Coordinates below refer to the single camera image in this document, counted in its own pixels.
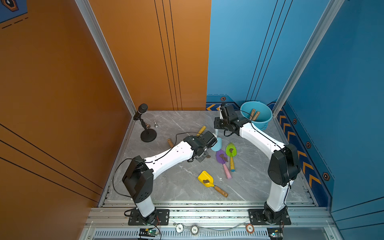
pink handle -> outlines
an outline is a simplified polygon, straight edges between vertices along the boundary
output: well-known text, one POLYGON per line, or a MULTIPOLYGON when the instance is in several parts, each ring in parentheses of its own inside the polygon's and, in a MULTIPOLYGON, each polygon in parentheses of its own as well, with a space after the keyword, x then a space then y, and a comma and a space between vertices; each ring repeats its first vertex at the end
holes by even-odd
POLYGON ((228 170, 227 166, 226 166, 225 164, 223 164, 223 166, 224 166, 224 171, 225 171, 225 174, 227 175, 227 178, 228 178, 228 179, 231 179, 232 176, 231 176, 231 174, 229 173, 229 170, 228 170))

purple toy shovel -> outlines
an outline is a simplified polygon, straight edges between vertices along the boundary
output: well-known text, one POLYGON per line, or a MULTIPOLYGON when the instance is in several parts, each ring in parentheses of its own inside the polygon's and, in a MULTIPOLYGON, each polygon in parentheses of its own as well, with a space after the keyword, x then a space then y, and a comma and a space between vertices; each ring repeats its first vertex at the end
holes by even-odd
POLYGON ((227 178, 228 179, 231 179, 232 176, 231 174, 229 173, 229 170, 227 168, 227 165, 225 164, 225 162, 228 162, 227 160, 227 155, 225 154, 225 152, 220 149, 219 151, 216 152, 216 160, 223 165, 224 167, 224 171, 225 171, 225 174, 227 175, 227 178))

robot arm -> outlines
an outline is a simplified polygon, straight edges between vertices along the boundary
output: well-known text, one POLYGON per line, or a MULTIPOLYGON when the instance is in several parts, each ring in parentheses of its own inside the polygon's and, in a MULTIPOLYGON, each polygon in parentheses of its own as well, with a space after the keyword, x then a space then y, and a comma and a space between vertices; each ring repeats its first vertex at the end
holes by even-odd
POLYGON ((272 184, 264 204, 264 216, 267 222, 276 223, 286 211, 285 200, 290 185, 300 172, 296 147, 292 144, 285 145, 268 136, 249 119, 239 117, 232 105, 225 103, 220 106, 220 117, 215 118, 215 129, 224 129, 247 139, 270 159, 268 175, 272 184))
POLYGON ((176 146, 158 155, 145 159, 140 156, 134 157, 122 181, 144 222, 152 223, 156 215, 156 208, 151 199, 153 180, 182 161, 196 159, 202 162, 208 155, 206 150, 216 143, 216 137, 207 131, 200 136, 188 136, 176 146))

wooden handle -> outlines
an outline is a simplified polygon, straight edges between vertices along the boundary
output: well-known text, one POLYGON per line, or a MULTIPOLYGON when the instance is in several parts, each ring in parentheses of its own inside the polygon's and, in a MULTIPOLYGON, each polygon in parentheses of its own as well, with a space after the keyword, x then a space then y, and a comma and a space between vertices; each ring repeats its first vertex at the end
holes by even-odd
POLYGON ((173 143, 172 143, 172 140, 170 138, 167 139, 167 142, 169 143, 170 147, 173 147, 173 143))
POLYGON ((225 172, 225 174, 227 175, 227 178, 228 178, 228 179, 231 179, 232 176, 231 176, 231 174, 230 174, 230 172, 229 172, 229 170, 228 170, 226 164, 223 164, 223 166, 224 166, 224 172, 225 172))
POLYGON ((200 131, 199 131, 199 133, 198 133, 197 135, 199 136, 200 134, 202 134, 203 131, 204 131, 206 128, 207 128, 206 126, 203 126, 203 127, 200 129, 200 131))
POLYGON ((256 121, 257 117, 260 115, 260 112, 257 111, 256 114, 253 116, 252 121, 256 121))
POLYGON ((253 118, 253 115, 255 114, 255 109, 252 109, 252 112, 251 112, 251 116, 249 116, 249 119, 252 119, 253 118))
POLYGON ((228 193, 224 192, 221 188, 219 188, 218 186, 215 185, 215 189, 216 191, 218 191, 219 193, 223 194, 224 197, 227 197, 228 196, 228 193))
POLYGON ((231 172, 235 171, 235 163, 233 162, 233 157, 231 157, 231 172))

vent grille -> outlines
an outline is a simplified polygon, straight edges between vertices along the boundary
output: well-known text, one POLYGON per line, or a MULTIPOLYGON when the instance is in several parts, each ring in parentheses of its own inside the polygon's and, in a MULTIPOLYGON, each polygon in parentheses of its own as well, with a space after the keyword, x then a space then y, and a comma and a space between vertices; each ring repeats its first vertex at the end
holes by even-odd
MULTIPOLYGON (((97 228, 94 232, 93 239, 137 239, 139 234, 139 228, 97 228)), ((161 239, 270 239, 266 228, 255 228, 252 234, 249 234, 246 230, 237 229, 228 232, 219 232, 211 230, 202 230, 197 236, 193 236, 189 228, 185 228, 182 233, 176 232, 174 228, 161 229, 161 239)))

